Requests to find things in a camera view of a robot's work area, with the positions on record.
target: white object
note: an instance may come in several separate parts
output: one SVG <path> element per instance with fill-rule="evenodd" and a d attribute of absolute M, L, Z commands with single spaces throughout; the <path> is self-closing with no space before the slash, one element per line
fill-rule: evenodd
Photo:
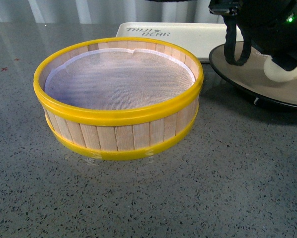
<path fill-rule="evenodd" d="M 225 43 L 226 25 L 207 23 L 127 22 L 120 25 L 117 37 L 144 37 L 167 41 L 209 62 L 210 51 Z M 237 41 L 243 41 L 237 29 Z"/>
<path fill-rule="evenodd" d="M 148 49 L 85 52 L 53 69 L 45 92 L 62 103 L 96 110 L 125 110 L 170 100 L 190 88 L 183 62 Z"/>
<path fill-rule="evenodd" d="M 297 79 L 297 67 L 292 71 L 286 71 L 272 61 L 271 56 L 268 56 L 263 64 L 265 75 L 275 82 L 288 82 Z"/>

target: gray countertop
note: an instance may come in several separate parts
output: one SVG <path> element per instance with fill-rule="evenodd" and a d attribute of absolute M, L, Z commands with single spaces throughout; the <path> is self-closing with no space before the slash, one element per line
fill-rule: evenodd
<path fill-rule="evenodd" d="M 209 65 L 193 129 L 160 154 L 94 160 L 56 140 L 34 71 L 117 30 L 0 23 L 0 237 L 297 238 L 297 111 L 253 105 Z"/>

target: yellow rim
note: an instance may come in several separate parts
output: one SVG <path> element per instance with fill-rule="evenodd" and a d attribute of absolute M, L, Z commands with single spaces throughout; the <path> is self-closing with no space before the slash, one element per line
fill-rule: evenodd
<path fill-rule="evenodd" d="M 40 87 L 39 78 L 43 71 L 43 69 L 54 59 L 59 57 L 60 55 L 72 51 L 74 49 L 111 41 L 143 41 L 150 42 L 156 44 L 162 44 L 165 46 L 169 46 L 175 48 L 186 55 L 188 55 L 198 66 L 199 75 L 196 79 L 196 82 L 190 87 L 187 91 L 182 93 L 181 95 L 159 103 L 154 104 L 152 106 L 129 109 L 129 110 L 92 110 L 92 109 L 84 109 L 79 107 L 70 106 L 64 103 L 61 103 L 50 96 L 48 96 L 43 89 Z M 117 37 L 117 38 L 105 38 L 93 41 L 82 42 L 73 46 L 69 46 L 64 48 L 48 58 L 46 58 L 36 69 L 34 74 L 34 91 L 37 95 L 40 103 L 50 112 L 64 118 L 67 120 L 71 120 L 77 123 L 83 123 L 88 125 L 99 125 L 99 126 L 121 126 L 121 125 L 130 125 L 130 124 L 140 124 L 153 120 L 157 120 L 160 118 L 164 118 L 166 116 L 172 115 L 184 107 L 188 106 L 200 93 L 202 88 L 202 83 L 204 79 L 203 69 L 199 60 L 189 51 L 160 40 L 155 39 L 147 39 L 147 38 L 138 38 L 138 37 Z"/>
<path fill-rule="evenodd" d="M 51 126 L 50 121 L 46 117 L 47 124 L 55 137 L 67 148 L 71 149 L 72 151 L 75 151 L 81 155 L 95 158 L 95 159 L 101 159 L 101 160 L 116 160 L 116 161 L 125 161 L 125 160 L 135 160 L 140 159 L 148 156 L 152 156 L 154 154 L 160 153 L 164 150 L 167 150 L 168 148 L 174 146 L 179 141 L 181 141 L 191 130 L 193 127 L 195 118 L 197 116 L 198 108 L 196 109 L 195 115 L 193 119 L 190 121 L 190 123 L 177 135 L 174 137 L 151 147 L 142 148 L 139 150 L 130 150 L 130 151 L 100 151 L 100 150 L 94 150 L 90 148 L 85 148 L 79 145 L 76 145 L 66 139 L 64 139 L 61 135 L 59 135 Z"/>

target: white mesh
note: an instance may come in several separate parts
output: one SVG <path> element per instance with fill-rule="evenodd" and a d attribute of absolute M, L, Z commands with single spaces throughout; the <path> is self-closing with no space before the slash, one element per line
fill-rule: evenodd
<path fill-rule="evenodd" d="M 111 48 L 83 53 L 53 69 L 45 92 L 80 108 L 121 110 L 164 102 L 194 82 L 192 71 L 166 54 Z"/>

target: wooden slat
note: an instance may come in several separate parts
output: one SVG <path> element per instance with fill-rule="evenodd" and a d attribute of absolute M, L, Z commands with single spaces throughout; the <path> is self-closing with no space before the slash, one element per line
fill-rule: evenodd
<path fill-rule="evenodd" d="M 118 41 L 118 47 L 119 48 L 128 48 L 128 42 L 127 41 Z"/>
<path fill-rule="evenodd" d="M 150 145 L 164 141 L 164 118 L 149 123 Z"/>
<path fill-rule="evenodd" d="M 172 55 L 172 51 L 173 51 L 172 47 L 165 46 L 165 51 L 164 51 L 165 54 L 167 54 L 168 56 L 171 56 Z"/>
<path fill-rule="evenodd" d="M 51 70 L 53 69 L 53 66 L 48 64 L 46 67 L 42 70 L 41 76 L 39 78 L 39 85 L 44 90 L 45 83 L 48 78 L 48 75 L 50 74 Z"/>
<path fill-rule="evenodd" d="M 133 130 L 131 125 L 115 127 L 119 151 L 134 150 Z"/>
<path fill-rule="evenodd" d="M 177 49 L 173 49 L 173 51 L 172 51 L 172 56 L 173 56 L 175 59 L 177 59 L 177 60 L 179 60 L 179 61 L 185 63 L 186 55 L 185 55 L 183 52 L 181 52 L 181 51 L 179 51 L 179 50 L 177 50 Z"/>
<path fill-rule="evenodd" d="M 86 147 L 82 130 L 79 123 L 66 120 L 73 142 L 77 145 Z"/>
<path fill-rule="evenodd" d="M 139 49 L 147 49 L 148 48 L 147 43 L 144 41 L 138 41 L 138 48 Z"/>
<path fill-rule="evenodd" d="M 47 110 L 46 110 L 46 112 L 47 112 L 47 114 L 48 114 L 48 116 L 49 116 L 50 123 L 51 123 L 51 125 L 53 126 L 55 132 L 57 132 L 59 135 L 62 135 L 62 134 L 61 134 L 61 131 L 60 131 L 60 129 L 59 129 L 57 120 L 56 120 L 56 118 L 55 118 L 55 115 L 54 115 L 53 113 L 51 113 L 50 111 L 47 111 Z"/>
<path fill-rule="evenodd" d="M 193 72 L 195 79 L 198 78 L 199 70 L 195 62 L 190 58 L 186 57 L 185 64 L 190 68 L 190 70 Z"/>
<path fill-rule="evenodd" d="M 191 104 L 177 113 L 176 134 L 180 133 L 190 122 Z"/>
<path fill-rule="evenodd" d="M 94 125 L 80 124 L 87 148 L 101 150 L 97 127 Z"/>
<path fill-rule="evenodd" d="M 149 122 L 133 125 L 134 149 L 149 147 Z"/>
<path fill-rule="evenodd" d="M 147 43 L 147 49 L 148 49 L 148 50 L 153 50 L 153 51 L 155 51 L 155 50 L 156 50 L 156 44 L 155 44 L 155 43 L 152 43 L 152 42 L 148 42 L 148 43 Z"/>
<path fill-rule="evenodd" d="M 134 50 L 138 48 L 138 41 L 128 41 L 128 49 Z"/>
<path fill-rule="evenodd" d="M 100 49 L 107 49 L 109 48 L 109 45 L 107 42 L 102 42 L 102 43 L 98 43 L 98 47 L 99 47 L 99 50 Z"/>
<path fill-rule="evenodd" d="M 99 49 L 98 44 L 88 45 L 88 51 L 96 51 Z"/>
<path fill-rule="evenodd" d="M 118 41 L 110 41 L 110 42 L 108 42 L 108 47 L 109 48 L 118 48 L 119 46 L 119 43 L 118 43 Z"/>
<path fill-rule="evenodd" d="M 70 131 L 69 131 L 69 128 L 68 128 L 68 125 L 67 125 L 67 122 L 65 119 L 55 115 L 55 118 L 56 118 L 56 121 L 58 123 L 58 126 L 59 126 L 59 130 L 61 132 L 61 135 L 63 136 L 63 138 L 73 142 L 73 139 L 70 135 Z"/>
<path fill-rule="evenodd" d="M 156 51 L 164 53 L 165 52 L 165 45 L 157 44 L 156 45 Z"/>
<path fill-rule="evenodd" d="M 66 63 L 68 60 L 71 59 L 70 52 L 66 52 L 66 53 L 62 54 L 61 56 L 58 57 L 58 59 L 61 60 L 61 62 L 62 62 L 61 65 Z"/>
<path fill-rule="evenodd" d="M 100 140 L 101 150 L 117 151 L 117 140 L 115 137 L 114 127 L 98 126 L 98 135 Z"/>
<path fill-rule="evenodd" d="M 168 140 L 176 135 L 177 113 L 165 117 L 164 119 L 164 140 Z"/>

